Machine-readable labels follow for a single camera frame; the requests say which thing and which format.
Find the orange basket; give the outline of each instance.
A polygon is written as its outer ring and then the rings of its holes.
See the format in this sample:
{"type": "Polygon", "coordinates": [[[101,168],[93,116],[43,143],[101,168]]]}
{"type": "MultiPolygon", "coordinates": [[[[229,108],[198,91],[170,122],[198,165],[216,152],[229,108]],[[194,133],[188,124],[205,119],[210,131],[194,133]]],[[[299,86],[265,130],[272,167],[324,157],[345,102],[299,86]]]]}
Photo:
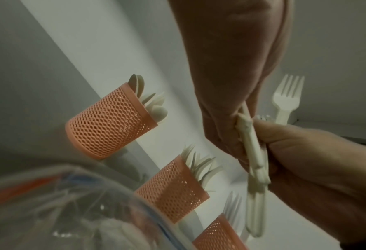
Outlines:
{"type": "Polygon", "coordinates": [[[179,155],[135,193],[177,223],[209,199],[179,155]]]}
{"type": "Polygon", "coordinates": [[[198,250],[248,250],[224,214],[219,215],[192,244],[198,250]]]}
{"type": "Polygon", "coordinates": [[[104,159],[157,123],[127,83],[70,119],[65,126],[72,144],[94,159],[104,159]]]}

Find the mesh utensil holder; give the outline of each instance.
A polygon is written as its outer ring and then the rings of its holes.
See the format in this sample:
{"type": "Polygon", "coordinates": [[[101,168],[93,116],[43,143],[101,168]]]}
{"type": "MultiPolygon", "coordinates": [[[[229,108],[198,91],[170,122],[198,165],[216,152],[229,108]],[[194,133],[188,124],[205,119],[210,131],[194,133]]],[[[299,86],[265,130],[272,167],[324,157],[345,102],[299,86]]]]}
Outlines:
{"type": "Polygon", "coordinates": [[[94,159],[104,159],[157,126],[127,83],[70,119],[72,144],[94,159]]]}
{"type": "Polygon", "coordinates": [[[247,250],[224,214],[219,215],[194,241],[198,250],[247,250]]]}
{"type": "Polygon", "coordinates": [[[158,208],[174,224],[209,199],[180,155],[135,193],[158,208]]]}

